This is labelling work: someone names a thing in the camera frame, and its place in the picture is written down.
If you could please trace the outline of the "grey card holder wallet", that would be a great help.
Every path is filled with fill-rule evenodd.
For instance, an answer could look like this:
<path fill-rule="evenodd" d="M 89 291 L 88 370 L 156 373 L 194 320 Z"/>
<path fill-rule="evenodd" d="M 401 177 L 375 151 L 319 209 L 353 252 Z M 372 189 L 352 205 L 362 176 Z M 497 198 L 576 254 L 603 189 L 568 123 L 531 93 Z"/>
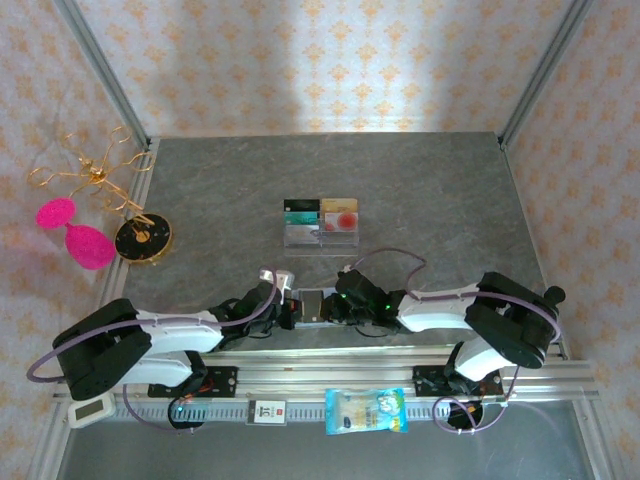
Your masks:
<path fill-rule="evenodd" d="M 300 288 L 292 291 L 292 298 L 300 302 L 300 316 L 295 320 L 296 330 L 346 327 L 344 322 L 329 320 L 322 315 L 323 302 L 336 293 L 334 287 Z"/>

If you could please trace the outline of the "clear acrylic card stand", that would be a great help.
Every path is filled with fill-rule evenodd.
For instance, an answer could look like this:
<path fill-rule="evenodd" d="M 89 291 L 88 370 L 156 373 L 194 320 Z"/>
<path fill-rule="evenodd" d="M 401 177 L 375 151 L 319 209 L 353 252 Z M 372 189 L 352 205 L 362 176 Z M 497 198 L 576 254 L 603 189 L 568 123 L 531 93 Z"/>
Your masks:
<path fill-rule="evenodd" d="M 284 243 L 284 207 L 283 207 L 283 243 Z M 328 232 L 324 229 L 324 214 L 318 211 L 318 224 L 320 226 L 320 243 L 308 245 L 289 245 L 284 243 L 285 252 L 291 256 L 353 256 L 359 248 L 359 222 L 358 229 L 354 232 Z"/>

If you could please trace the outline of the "silver white VIP card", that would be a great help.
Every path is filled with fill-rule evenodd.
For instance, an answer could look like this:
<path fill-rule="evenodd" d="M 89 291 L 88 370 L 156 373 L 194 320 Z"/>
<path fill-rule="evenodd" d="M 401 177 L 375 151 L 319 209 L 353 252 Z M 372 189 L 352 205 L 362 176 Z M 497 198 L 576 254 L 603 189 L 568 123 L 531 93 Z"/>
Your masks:
<path fill-rule="evenodd" d="M 289 245 L 308 245 L 320 243 L 319 225 L 286 225 L 284 243 Z"/>

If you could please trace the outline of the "white card red circle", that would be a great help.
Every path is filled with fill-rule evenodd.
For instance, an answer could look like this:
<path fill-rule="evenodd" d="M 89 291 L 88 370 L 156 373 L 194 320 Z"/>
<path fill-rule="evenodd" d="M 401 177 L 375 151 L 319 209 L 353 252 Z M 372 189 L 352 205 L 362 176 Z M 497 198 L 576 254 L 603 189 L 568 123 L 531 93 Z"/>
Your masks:
<path fill-rule="evenodd" d="M 358 214 L 354 212 L 326 212 L 324 229 L 328 232 L 354 232 L 358 229 Z"/>

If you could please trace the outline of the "white label card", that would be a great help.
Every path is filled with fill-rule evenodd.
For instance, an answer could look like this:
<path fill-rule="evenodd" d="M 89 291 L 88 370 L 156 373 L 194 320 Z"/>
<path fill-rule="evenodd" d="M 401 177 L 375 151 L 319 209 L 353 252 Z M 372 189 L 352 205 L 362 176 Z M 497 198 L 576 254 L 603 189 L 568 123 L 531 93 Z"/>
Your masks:
<path fill-rule="evenodd" d="M 287 403 L 284 400 L 252 399 L 248 402 L 248 425 L 285 426 Z"/>

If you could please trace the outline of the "blue snack packet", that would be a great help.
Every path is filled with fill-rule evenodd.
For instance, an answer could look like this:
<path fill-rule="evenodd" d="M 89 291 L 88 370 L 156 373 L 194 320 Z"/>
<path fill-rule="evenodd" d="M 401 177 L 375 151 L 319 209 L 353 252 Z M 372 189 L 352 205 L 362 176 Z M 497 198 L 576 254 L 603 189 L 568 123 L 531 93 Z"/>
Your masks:
<path fill-rule="evenodd" d="M 407 433 L 409 420 L 402 388 L 325 392 L 327 435 L 391 431 Z"/>

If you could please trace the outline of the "black round connector hub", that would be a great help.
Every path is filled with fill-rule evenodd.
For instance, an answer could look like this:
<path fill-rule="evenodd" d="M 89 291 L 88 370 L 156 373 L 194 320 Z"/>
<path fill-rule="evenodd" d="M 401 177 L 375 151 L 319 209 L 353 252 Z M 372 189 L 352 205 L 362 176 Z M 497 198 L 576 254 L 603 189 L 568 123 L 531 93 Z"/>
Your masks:
<path fill-rule="evenodd" d="M 189 407 L 191 397 L 174 398 L 168 405 L 167 418 L 175 430 L 189 430 L 194 432 L 204 425 L 199 414 Z"/>
<path fill-rule="evenodd" d="M 449 403 L 446 423 L 454 430 L 472 431 L 480 427 L 484 407 L 480 401 Z"/>

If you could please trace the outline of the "pink hourglass shaped sponge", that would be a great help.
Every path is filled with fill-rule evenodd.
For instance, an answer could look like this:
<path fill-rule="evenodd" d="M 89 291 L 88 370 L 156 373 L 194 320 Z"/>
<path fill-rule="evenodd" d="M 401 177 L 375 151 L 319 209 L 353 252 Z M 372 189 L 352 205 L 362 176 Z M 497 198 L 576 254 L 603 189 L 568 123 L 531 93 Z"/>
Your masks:
<path fill-rule="evenodd" d="M 92 226 L 73 224 L 75 214 L 75 202 L 68 197 L 59 197 L 45 203 L 35 220 L 45 230 L 65 229 L 65 247 L 82 268 L 100 270 L 108 266 L 116 256 L 114 242 Z"/>

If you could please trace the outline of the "white digital timer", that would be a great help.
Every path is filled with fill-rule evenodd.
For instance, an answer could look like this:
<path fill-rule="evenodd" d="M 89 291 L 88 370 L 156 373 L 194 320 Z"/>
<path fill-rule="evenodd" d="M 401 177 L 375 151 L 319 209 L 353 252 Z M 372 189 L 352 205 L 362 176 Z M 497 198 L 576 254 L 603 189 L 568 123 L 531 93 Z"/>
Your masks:
<path fill-rule="evenodd" d="M 80 429 L 107 419 L 115 412 L 115 396 L 106 392 L 89 400 L 72 401 L 67 410 L 67 420 L 71 429 Z"/>

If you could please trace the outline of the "aluminium rail frame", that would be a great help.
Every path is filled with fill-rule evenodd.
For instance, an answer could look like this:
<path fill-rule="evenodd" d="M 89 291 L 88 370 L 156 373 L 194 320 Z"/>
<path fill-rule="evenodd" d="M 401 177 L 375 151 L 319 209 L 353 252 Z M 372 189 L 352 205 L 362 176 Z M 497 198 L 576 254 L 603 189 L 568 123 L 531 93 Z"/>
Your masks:
<path fill-rule="evenodd" d="M 204 357 L 211 366 L 238 368 L 236 396 L 286 397 L 315 401 L 328 388 L 368 390 L 402 387 L 412 397 L 412 370 L 418 365 L 443 365 L 449 346 L 354 347 L 229 351 Z M 566 360 L 553 345 L 540 369 L 500 370 L 503 385 L 513 387 L 515 401 L 593 399 L 599 396 L 587 361 Z"/>

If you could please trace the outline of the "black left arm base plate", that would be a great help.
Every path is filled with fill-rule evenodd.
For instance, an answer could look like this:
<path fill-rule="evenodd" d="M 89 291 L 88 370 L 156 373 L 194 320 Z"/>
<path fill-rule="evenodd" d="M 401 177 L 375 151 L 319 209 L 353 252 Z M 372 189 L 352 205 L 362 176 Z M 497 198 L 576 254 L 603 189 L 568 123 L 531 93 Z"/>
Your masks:
<path fill-rule="evenodd" d="M 176 387 L 151 384 L 150 398 L 174 399 L 191 395 L 196 398 L 234 398 L 239 369 L 235 366 L 207 366 L 193 373 Z"/>

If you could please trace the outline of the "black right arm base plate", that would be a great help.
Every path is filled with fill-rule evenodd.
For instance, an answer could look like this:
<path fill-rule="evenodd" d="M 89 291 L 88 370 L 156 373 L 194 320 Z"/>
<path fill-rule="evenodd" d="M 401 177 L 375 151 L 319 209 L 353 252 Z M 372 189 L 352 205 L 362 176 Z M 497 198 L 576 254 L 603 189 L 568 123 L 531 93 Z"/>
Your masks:
<path fill-rule="evenodd" d="M 498 371 L 490 372 L 482 380 L 473 381 L 445 365 L 417 365 L 412 381 L 418 397 L 503 395 L 502 378 Z"/>

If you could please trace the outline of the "aluminium corner post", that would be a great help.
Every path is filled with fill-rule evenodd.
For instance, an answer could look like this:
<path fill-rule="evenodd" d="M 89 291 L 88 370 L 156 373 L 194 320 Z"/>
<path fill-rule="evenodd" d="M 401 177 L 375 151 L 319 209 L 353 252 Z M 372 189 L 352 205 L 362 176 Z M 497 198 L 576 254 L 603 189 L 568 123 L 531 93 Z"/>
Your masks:
<path fill-rule="evenodd" d="M 85 58 L 100 80 L 124 124 L 132 131 L 134 141 L 143 149 L 151 143 L 120 81 L 94 32 L 84 17 L 77 0 L 52 0 L 78 42 Z"/>
<path fill-rule="evenodd" d="M 580 29 L 594 0 L 571 0 L 569 8 L 559 23 L 554 35 L 535 67 L 504 129 L 497 136 L 498 145 L 506 151 L 516 139 L 521 127 L 533 110 L 533 107 L 559 65 L 573 37 Z"/>

